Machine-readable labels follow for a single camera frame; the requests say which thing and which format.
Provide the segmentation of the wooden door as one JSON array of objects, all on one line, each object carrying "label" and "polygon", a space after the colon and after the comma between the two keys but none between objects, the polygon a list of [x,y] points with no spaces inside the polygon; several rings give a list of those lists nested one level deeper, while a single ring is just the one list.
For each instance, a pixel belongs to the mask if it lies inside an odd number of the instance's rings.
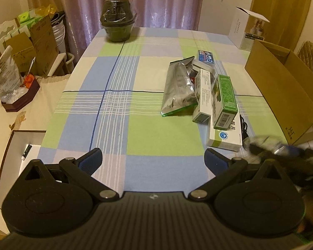
[{"label": "wooden door", "polygon": [[252,0],[250,9],[264,15],[270,22],[265,28],[265,40],[295,50],[311,0]]}]

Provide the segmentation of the silver foil pouch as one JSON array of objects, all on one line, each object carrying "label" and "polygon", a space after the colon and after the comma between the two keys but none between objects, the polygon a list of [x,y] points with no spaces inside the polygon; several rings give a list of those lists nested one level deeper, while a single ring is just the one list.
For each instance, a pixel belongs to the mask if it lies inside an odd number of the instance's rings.
[{"label": "silver foil pouch", "polygon": [[194,57],[172,61],[169,64],[164,86],[163,101],[160,113],[163,117],[174,115],[182,110],[197,105],[191,74]]}]

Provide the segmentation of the white medicine box blue logo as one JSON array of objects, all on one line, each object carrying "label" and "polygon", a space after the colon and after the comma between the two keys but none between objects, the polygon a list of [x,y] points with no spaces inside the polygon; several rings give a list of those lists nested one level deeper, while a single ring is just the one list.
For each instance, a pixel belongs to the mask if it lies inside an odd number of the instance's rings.
[{"label": "white medicine box blue logo", "polygon": [[213,128],[213,113],[214,111],[212,109],[212,115],[208,122],[206,145],[238,152],[242,146],[240,114],[236,114],[227,130],[219,130]]}]

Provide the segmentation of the green medicine box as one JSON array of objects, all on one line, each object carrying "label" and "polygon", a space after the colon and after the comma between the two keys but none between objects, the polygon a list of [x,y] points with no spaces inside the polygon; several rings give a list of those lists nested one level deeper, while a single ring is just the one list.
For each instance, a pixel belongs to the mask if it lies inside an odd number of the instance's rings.
[{"label": "green medicine box", "polygon": [[228,130],[238,113],[233,85],[229,76],[218,75],[212,89],[212,122],[214,129]]}]

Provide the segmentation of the dark green wrapped pot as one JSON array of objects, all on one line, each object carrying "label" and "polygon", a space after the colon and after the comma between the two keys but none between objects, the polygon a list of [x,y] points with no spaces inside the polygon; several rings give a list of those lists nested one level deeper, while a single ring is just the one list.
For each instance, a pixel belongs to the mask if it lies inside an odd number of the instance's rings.
[{"label": "dark green wrapped pot", "polygon": [[105,0],[101,25],[112,42],[124,42],[130,38],[136,21],[133,0]]}]

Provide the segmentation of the purple curtain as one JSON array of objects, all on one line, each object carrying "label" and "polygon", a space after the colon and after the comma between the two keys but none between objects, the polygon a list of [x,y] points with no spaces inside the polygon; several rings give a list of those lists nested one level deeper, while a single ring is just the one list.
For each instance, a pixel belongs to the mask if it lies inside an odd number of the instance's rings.
[{"label": "purple curtain", "polygon": [[101,28],[131,25],[196,30],[202,0],[28,0],[65,13],[68,46],[79,59]]}]

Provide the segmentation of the checked tablecloth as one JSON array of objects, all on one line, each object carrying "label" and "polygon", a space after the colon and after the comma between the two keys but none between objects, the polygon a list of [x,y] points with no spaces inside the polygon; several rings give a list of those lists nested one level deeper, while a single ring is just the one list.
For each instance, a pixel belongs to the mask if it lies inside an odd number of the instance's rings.
[{"label": "checked tablecloth", "polygon": [[164,83],[172,61],[210,51],[216,72],[233,83],[251,136],[283,132],[244,66],[248,52],[225,35],[191,30],[136,28],[114,44],[101,30],[62,84],[47,82],[21,123],[45,137],[38,158],[56,163],[93,148],[103,152],[94,177],[118,191],[189,193],[211,178],[205,167],[206,125],[191,114],[163,117]]}]

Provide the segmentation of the white product box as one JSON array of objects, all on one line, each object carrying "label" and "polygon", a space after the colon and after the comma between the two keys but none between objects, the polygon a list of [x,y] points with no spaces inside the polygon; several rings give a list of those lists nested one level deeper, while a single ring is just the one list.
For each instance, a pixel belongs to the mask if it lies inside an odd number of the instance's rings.
[{"label": "white product box", "polygon": [[264,40],[270,21],[263,15],[236,7],[228,38],[240,50],[250,51],[255,40]]}]

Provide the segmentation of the blue label plastic case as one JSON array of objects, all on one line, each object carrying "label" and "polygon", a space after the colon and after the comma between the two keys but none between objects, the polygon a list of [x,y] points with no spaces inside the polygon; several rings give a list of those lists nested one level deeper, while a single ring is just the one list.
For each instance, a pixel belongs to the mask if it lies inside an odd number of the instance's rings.
[{"label": "blue label plastic case", "polygon": [[209,51],[198,50],[198,60],[206,65],[213,66],[215,64],[213,54]]}]

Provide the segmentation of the dark wooden tray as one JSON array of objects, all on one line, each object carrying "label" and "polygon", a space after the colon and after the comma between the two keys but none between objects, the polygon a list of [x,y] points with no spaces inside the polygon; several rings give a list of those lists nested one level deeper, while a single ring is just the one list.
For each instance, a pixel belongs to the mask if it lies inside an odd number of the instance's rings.
[{"label": "dark wooden tray", "polygon": [[26,105],[28,105],[37,94],[40,89],[40,85],[36,79],[33,80],[30,88],[24,89],[24,93],[21,94],[13,103],[1,103],[6,112],[18,112]]}]

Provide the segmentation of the crumpled white plastic bag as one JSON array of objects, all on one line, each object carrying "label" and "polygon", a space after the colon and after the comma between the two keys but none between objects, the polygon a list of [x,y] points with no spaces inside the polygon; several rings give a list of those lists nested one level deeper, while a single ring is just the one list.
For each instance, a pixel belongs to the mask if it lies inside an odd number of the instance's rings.
[{"label": "crumpled white plastic bag", "polygon": [[12,57],[12,46],[7,46],[0,57],[0,100],[8,103],[22,82],[21,75]]}]

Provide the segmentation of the clear bag metal hooks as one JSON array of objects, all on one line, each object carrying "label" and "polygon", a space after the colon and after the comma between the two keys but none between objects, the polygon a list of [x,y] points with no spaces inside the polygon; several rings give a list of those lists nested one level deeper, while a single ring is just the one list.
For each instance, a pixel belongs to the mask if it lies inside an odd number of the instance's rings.
[{"label": "clear bag metal hooks", "polygon": [[277,136],[257,135],[254,137],[246,137],[242,142],[246,151],[245,159],[249,163],[260,163],[260,157],[250,152],[250,145],[256,145],[261,150],[268,150],[276,155],[287,155],[289,148],[285,142]]}]

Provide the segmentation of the brown cardboard boxes stack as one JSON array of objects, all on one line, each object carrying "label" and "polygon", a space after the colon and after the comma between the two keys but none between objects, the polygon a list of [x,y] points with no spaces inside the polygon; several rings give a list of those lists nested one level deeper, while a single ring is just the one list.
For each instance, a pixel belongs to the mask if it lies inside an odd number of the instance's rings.
[{"label": "brown cardboard boxes stack", "polygon": [[0,25],[0,57],[12,47],[11,55],[21,73],[27,73],[33,59],[38,76],[48,75],[59,50],[53,34],[51,19],[57,8],[54,5],[38,7],[20,14]]}]

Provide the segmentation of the brown cardboard box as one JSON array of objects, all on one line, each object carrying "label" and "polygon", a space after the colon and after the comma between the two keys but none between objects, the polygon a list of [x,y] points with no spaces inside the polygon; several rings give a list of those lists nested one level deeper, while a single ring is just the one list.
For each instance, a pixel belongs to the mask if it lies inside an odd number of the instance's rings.
[{"label": "brown cardboard box", "polygon": [[290,145],[313,140],[313,72],[291,50],[255,40],[245,69]]}]

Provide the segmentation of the white green tall box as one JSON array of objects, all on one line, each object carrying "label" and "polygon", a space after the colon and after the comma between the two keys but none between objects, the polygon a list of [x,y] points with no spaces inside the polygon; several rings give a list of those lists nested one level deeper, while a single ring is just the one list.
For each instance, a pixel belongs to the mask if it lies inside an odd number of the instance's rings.
[{"label": "white green tall box", "polygon": [[197,72],[194,79],[194,95],[197,106],[193,111],[193,121],[195,123],[205,123],[212,112],[211,87],[214,82],[215,70],[197,59],[193,60],[193,69]]}]

